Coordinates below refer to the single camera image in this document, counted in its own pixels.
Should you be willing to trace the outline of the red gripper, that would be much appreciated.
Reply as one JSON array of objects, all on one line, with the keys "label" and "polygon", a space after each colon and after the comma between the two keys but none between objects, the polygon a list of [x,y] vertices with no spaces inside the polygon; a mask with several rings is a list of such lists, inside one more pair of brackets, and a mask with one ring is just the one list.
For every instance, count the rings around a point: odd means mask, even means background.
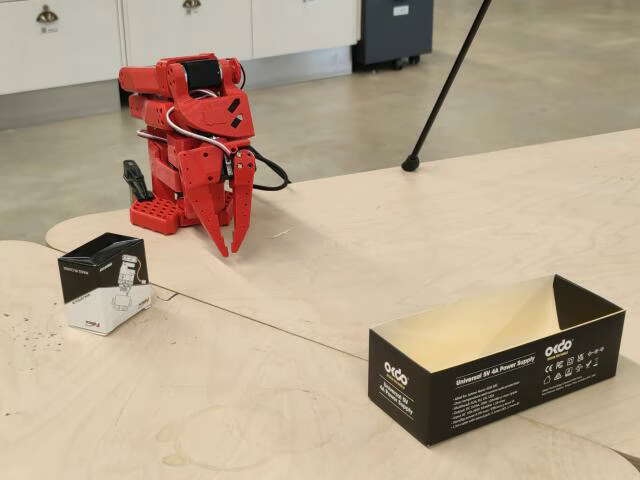
[{"label": "red gripper", "polygon": [[221,232],[218,213],[225,206],[225,193],[233,194],[231,249],[237,253],[248,232],[251,218],[255,156],[249,149],[224,153],[208,145],[180,151],[177,169],[180,192],[223,257],[229,252]]}]

